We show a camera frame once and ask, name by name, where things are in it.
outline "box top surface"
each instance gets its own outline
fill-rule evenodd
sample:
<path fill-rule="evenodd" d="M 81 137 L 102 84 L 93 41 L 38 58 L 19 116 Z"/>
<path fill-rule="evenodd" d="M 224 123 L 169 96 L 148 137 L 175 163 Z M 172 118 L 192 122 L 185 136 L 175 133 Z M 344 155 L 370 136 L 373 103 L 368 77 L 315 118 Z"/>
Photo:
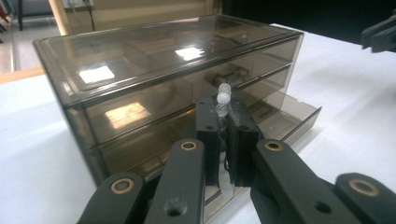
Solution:
<path fill-rule="evenodd" d="M 204 16 L 35 41 L 63 106 L 182 76 L 300 35 L 229 16 Z"/>

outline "floor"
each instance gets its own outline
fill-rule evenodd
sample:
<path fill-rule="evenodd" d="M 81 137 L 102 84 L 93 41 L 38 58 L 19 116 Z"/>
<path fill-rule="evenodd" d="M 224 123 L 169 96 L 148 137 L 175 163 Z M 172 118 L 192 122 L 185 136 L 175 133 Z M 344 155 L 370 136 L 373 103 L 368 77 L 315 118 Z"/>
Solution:
<path fill-rule="evenodd" d="M 0 44 L 0 76 L 40 66 L 33 41 L 60 35 L 53 17 L 23 20 L 23 31 L 19 30 L 17 20 L 11 19 L 10 23 L 0 20 L 0 23 L 7 29 L 0 33 L 0 39 L 4 42 Z"/>

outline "white table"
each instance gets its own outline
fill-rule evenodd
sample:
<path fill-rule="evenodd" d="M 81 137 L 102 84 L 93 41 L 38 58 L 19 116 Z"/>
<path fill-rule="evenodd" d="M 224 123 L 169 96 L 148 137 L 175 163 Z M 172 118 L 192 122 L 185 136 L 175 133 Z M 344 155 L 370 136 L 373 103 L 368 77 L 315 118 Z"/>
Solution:
<path fill-rule="evenodd" d="M 293 146 L 318 176 L 358 172 L 396 191 L 396 53 L 307 34 L 288 94 L 323 106 Z M 50 84 L 0 85 L 0 102 L 0 223 L 76 223 L 95 185 Z M 212 223 L 260 222 L 245 191 Z"/>

